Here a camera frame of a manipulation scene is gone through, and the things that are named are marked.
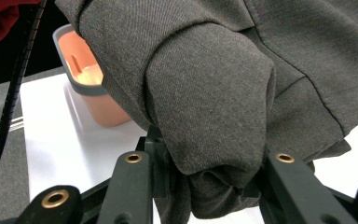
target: white tabletop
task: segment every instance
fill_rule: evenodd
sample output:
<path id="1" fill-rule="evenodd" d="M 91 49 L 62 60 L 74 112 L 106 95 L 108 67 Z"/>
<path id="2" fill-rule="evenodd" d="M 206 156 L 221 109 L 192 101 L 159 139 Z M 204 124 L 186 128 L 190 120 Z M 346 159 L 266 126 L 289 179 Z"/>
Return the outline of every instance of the white tabletop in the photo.
<path id="1" fill-rule="evenodd" d="M 101 183 L 113 172 L 119 155 L 132 151 L 146 132 L 133 121 L 103 128 L 91 117 L 66 75 L 28 82 L 21 87 L 30 197 L 55 185 L 72 185 L 80 192 Z M 358 128 L 348 141 L 352 151 L 315 162 L 316 175 L 336 190 L 354 196 L 358 188 Z M 159 223 L 155 212 L 154 223 Z M 258 208 L 226 217 L 191 223 L 263 223 Z"/>

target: black cable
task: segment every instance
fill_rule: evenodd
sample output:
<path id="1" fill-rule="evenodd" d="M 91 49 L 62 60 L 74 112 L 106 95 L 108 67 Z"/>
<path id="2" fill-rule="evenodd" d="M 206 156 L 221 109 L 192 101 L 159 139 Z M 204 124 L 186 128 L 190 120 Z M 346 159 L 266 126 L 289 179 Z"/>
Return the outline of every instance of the black cable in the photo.
<path id="1" fill-rule="evenodd" d="M 17 59 L 13 76 L 10 80 L 10 85 L 7 91 L 7 98 L 5 100 L 0 120 L 0 160 L 7 141 L 7 135 L 10 129 L 11 120 L 13 118 L 14 108 L 16 106 L 17 99 L 19 98 L 22 78 L 24 77 L 25 70 L 27 68 L 31 50 L 34 45 L 34 38 L 36 37 L 37 28 L 39 27 L 39 22 L 45 9 L 46 2 L 47 0 L 42 0 L 38 6 L 38 10 L 34 17 L 34 22 L 28 34 L 28 39 L 25 42 L 25 48 L 21 52 L 20 57 Z"/>

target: gray carpet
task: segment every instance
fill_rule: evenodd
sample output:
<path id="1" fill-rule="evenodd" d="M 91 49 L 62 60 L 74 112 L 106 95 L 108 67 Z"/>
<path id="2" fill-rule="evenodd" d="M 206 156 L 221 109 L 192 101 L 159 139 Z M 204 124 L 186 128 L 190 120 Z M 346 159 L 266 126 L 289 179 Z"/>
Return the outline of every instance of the gray carpet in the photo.
<path id="1" fill-rule="evenodd" d="M 24 82 L 63 73 L 62 68 L 52 69 L 26 77 Z M 0 117 L 7 95 L 8 83 L 0 84 Z M 14 113 L 21 117 L 21 101 Z M 29 203 L 28 169 L 23 128 L 10 132 L 0 161 L 0 220 L 17 217 Z"/>

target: gray garment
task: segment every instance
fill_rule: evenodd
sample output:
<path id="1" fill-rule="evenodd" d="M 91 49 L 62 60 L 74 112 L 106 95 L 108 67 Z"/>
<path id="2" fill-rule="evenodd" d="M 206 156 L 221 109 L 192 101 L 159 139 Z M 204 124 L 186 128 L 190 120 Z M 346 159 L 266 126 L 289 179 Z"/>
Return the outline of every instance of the gray garment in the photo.
<path id="1" fill-rule="evenodd" d="M 143 128 L 179 172 L 163 223 L 221 217 L 267 146 L 305 161 L 350 150 L 358 124 L 358 1 L 58 0 Z"/>

